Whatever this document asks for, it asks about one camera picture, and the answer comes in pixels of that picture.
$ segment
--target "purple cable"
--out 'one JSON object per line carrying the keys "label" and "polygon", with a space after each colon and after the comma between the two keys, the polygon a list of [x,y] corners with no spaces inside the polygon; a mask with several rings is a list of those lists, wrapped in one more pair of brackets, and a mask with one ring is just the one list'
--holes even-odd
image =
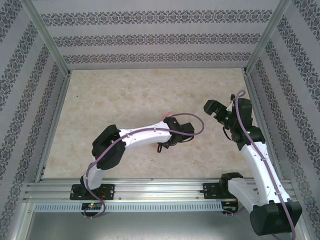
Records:
{"label": "purple cable", "polygon": [[[236,97],[235,97],[235,111],[236,111],[236,117],[238,118],[238,121],[239,121],[239,124],[240,124],[240,127],[242,128],[245,136],[249,139],[250,143],[252,144],[252,146],[254,147],[254,149],[256,150],[256,152],[259,154],[260,158],[263,160],[264,164],[265,164],[265,167],[269,173],[269,176],[271,178],[271,181],[273,183],[273,186],[274,186],[274,189],[275,189],[275,192],[276,194],[278,195],[279,199],[280,199],[280,202],[281,202],[281,205],[284,209],[284,212],[285,212],[285,215],[286,217],[288,218],[288,221],[289,221],[289,224],[290,224],[290,227],[291,227],[291,231],[292,231],[292,240],[295,240],[296,239],[296,231],[295,231],[295,226],[294,226],[294,223],[291,219],[291,216],[289,214],[289,211],[287,209],[287,206],[285,204],[285,201],[284,199],[282,198],[281,196],[281,193],[280,193],[280,190],[278,188],[278,185],[276,183],[276,180],[271,172],[271,168],[267,162],[267,159],[265,158],[265,156],[262,154],[262,152],[259,150],[259,148],[257,147],[257,145],[255,144],[255,142],[252,140],[252,138],[249,136],[249,134],[247,133],[247,130],[245,129],[245,126],[243,125],[242,121],[241,121],[241,117],[240,117],[240,113],[239,113],[239,105],[238,105],[238,101],[239,101],[239,98],[242,97],[243,95],[246,94],[246,91],[241,89],[237,94],[236,94]],[[277,240],[281,240],[281,238],[279,238],[278,236],[272,234],[272,236],[277,239]]]}
{"label": "purple cable", "polygon": [[[94,165],[96,165],[96,164],[104,157],[104,155],[106,155],[106,153],[107,153],[114,145],[116,145],[116,144],[117,144],[118,142],[120,142],[122,139],[127,138],[128,136],[131,136],[131,135],[137,134],[137,133],[141,133],[141,132],[145,132],[145,131],[167,131],[167,132],[170,132],[170,133],[180,134],[180,135],[184,135],[184,136],[196,136],[196,135],[201,134],[201,133],[204,131],[204,129],[205,129],[205,123],[204,123],[204,121],[203,121],[200,117],[198,117],[197,115],[195,115],[195,114],[183,112],[183,113],[177,113],[177,114],[171,115],[171,117],[181,116],[181,115],[189,115],[189,116],[192,116],[192,117],[195,117],[196,119],[198,119],[198,120],[201,122],[201,124],[202,124],[201,130],[198,131],[198,132],[196,132],[196,133],[184,133],[184,132],[181,132],[181,131],[176,131],[176,130],[161,128],[161,127],[159,127],[159,128],[158,128],[158,127],[157,127],[157,128],[155,128],[155,127],[149,127],[149,128],[144,128],[144,129],[135,130],[135,131],[132,131],[132,132],[126,134],[126,135],[123,135],[123,136],[119,137],[117,140],[115,140],[113,143],[111,143],[110,146],[108,146],[108,147],[106,148],[106,150],[104,150],[104,152],[103,152],[94,162],[92,162],[92,163],[89,164],[88,169],[86,170],[86,173],[85,173],[85,184],[86,184],[86,186],[89,186],[89,183],[88,183],[88,175],[89,175],[90,169],[91,169]],[[99,212],[97,215],[94,215],[94,216],[90,216],[90,217],[89,217],[89,216],[86,216],[86,211],[87,211],[87,209],[85,209],[85,210],[83,211],[83,215],[84,215],[85,218],[94,219],[94,218],[97,218],[97,217],[101,216],[101,215],[106,211],[106,204],[105,204],[105,202],[104,202],[102,199],[100,199],[99,197],[97,197],[90,189],[87,189],[87,190],[88,190],[88,192],[89,192],[95,199],[97,199],[97,200],[98,200],[99,202],[101,202],[101,204],[103,205],[103,211],[102,211],[102,212]]]}

